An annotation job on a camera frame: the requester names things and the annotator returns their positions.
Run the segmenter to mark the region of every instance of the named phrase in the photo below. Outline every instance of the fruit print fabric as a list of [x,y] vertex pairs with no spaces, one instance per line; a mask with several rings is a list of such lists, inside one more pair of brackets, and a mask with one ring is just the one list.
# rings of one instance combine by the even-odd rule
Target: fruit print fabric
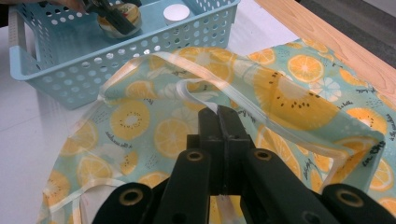
[[[296,56],[315,60],[296,63],[291,60]],[[311,75],[296,72],[290,60]],[[330,49],[297,40],[248,57],[187,48],[129,61],[66,139],[43,190],[39,222],[77,223],[78,198],[92,187],[127,182],[153,187],[168,177],[184,149],[181,135],[197,133],[197,112],[204,107],[178,94],[178,82],[188,78],[203,79],[187,84],[195,98],[235,109],[256,147],[276,152],[312,190],[333,182],[352,184],[394,212],[394,105]],[[354,108],[376,115],[374,121],[364,121]],[[211,223],[221,223],[218,202],[211,199]],[[243,221],[237,203],[233,207]]]

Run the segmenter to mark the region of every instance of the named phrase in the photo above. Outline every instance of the blue plastic basket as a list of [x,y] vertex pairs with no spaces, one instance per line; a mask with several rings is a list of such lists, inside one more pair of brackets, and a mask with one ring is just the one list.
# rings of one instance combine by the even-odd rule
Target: blue plastic basket
[[[125,39],[107,37],[96,14],[67,7],[20,4],[9,11],[11,75],[53,97],[68,109],[96,100],[99,88],[133,57],[187,46],[226,48],[239,0],[142,0],[142,28]],[[167,26],[163,10],[191,10],[187,20]],[[24,24],[35,36],[26,50]]]

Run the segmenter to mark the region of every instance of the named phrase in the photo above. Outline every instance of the white round object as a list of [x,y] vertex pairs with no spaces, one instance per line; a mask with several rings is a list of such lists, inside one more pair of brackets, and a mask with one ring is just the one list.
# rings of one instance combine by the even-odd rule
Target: white round object
[[190,9],[181,4],[174,4],[163,11],[167,25],[186,20],[190,16]]

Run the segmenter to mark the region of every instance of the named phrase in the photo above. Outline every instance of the white tabletop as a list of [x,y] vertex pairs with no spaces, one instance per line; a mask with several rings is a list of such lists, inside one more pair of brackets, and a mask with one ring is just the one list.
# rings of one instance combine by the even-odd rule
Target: white tabletop
[[[238,5],[228,49],[246,55],[298,37],[253,0]],[[0,223],[35,223],[42,193],[85,105],[69,111],[9,74],[8,29],[0,28]]]

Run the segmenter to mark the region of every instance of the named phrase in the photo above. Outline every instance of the wooden surface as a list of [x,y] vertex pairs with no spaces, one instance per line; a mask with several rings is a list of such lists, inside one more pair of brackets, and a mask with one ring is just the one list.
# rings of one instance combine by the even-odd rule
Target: wooden surface
[[256,0],[297,36],[315,39],[333,49],[353,68],[396,104],[396,69],[383,62],[294,0]]

